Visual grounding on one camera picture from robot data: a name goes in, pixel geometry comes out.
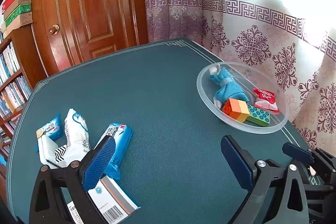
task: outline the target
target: red packet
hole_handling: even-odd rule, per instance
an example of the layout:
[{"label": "red packet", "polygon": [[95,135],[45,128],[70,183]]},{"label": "red packet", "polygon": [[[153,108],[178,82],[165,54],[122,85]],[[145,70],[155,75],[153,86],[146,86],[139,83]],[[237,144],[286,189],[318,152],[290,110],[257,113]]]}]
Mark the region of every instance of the red packet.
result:
[{"label": "red packet", "polygon": [[253,92],[258,95],[255,107],[267,110],[272,114],[279,114],[277,103],[275,102],[275,94],[268,90],[252,89]]}]

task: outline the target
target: table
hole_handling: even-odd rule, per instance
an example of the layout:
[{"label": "table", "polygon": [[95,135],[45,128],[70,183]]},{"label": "table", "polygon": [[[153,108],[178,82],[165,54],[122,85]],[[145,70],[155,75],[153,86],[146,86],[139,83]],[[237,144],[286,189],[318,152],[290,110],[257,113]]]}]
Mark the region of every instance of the table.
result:
[{"label": "table", "polygon": [[[118,182],[142,206],[125,224],[226,223],[247,194],[221,153],[231,134],[255,159],[287,165],[282,145],[308,145],[287,122],[266,134],[238,131],[219,120],[196,88],[199,72],[219,58],[186,38],[154,42],[81,63],[39,82],[21,115],[8,160],[7,197],[13,215],[29,219],[41,162],[36,130],[69,108],[81,113],[90,146],[112,122],[133,137]],[[57,141],[66,144],[63,136]]]}]

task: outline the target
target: screw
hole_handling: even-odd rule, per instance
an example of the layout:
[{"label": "screw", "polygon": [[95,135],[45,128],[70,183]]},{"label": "screw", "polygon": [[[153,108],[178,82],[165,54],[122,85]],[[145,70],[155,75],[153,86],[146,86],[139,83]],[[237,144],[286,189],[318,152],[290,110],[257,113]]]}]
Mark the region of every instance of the screw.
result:
[{"label": "screw", "polygon": [[70,163],[70,166],[71,166],[72,168],[76,168],[76,167],[78,167],[78,166],[79,166],[79,161],[78,161],[78,160],[74,160],[72,163]]},{"label": "screw", "polygon": [[263,160],[258,160],[258,161],[257,161],[257,164],[258,164],[260,167],[265,167],[265,166],[266,166],[266,163],[265,163]]},{"label": "screw", "polygon": [[47,171],[48,170],[48,165],[43,165],[42,167],[41,167],[41,171],[42,172],[45,172],[45,171]]},{"label": "screw", "polygon": [[296,171],[296,166],[294,164],[289,165],[290,170]]}]

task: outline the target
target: barcode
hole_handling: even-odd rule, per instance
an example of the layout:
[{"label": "barcode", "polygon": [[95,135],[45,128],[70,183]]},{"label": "barcode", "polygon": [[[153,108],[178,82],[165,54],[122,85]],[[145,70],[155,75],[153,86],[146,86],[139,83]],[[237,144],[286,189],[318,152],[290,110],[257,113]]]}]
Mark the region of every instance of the barcode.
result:
[{"label": "barcode", "polygon": [[111,209],[103,213],[103,216],[105,217],[105,219],[108,221],[109,224],[112,224],[123,215],[124,214],[116,206],[113,206]]}]

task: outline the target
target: blue gripper pad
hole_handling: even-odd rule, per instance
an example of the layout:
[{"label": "blue gripper pad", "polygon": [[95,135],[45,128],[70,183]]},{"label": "blue gripper pad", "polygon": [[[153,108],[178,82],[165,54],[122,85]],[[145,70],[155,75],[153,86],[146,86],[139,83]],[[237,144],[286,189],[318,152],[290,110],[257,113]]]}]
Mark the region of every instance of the blue gripper pad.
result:
[{"label": "blue gripper pad", "polygon": [[292,143],[285,143],[282,146],[282,152],[303,164],[314,163],[314,158],[309,151],[303,150]]},{"label": "blue gripper pad", "polygon": [[110,137],[95,154],[94,158],[83,172],[82,186],[86,193],[88,190],[96,187],[115,150],[116,142],[113,137]]},{"label": "blue gripper pad", "polygon": [[250,192],[254,187],[253,173],[244,161],[242,155],[232,145],[231,141],[228,139],[227,136],[224,136],[222,138],[220,148],[223,156],[225,157],[232,172],[238,180],[240,187]]}]

